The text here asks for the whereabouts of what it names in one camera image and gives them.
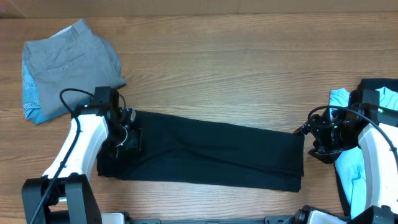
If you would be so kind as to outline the black t-shirt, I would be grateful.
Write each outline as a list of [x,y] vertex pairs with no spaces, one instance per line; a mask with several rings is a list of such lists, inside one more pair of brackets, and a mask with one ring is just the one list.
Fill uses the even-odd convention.
[[304,138],[290,133],[137,111],[142,147],[97,156],[100,176],[298,192]]

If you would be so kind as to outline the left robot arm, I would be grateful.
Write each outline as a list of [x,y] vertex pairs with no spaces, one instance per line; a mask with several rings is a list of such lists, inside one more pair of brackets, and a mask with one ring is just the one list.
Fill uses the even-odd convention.
[[90,104],[69,111],[70,131],[52,165],[22,186],[28,224],[131,222],[126,212],[100,211],[89,179],[97,157],[117,162],[139,156],[142,131],[132,127],[136,112],[119,106],[124,97],[110,86],[89,96]]

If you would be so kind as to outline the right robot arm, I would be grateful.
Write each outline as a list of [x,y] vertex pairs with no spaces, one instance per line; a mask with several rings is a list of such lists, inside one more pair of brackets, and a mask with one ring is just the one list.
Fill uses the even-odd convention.
[[309,154],[333,164],[347,200],[348,217],[300,209],[292,223],[397,223],[397,93],[344,89],[311,110],[295,135],[315,138]]

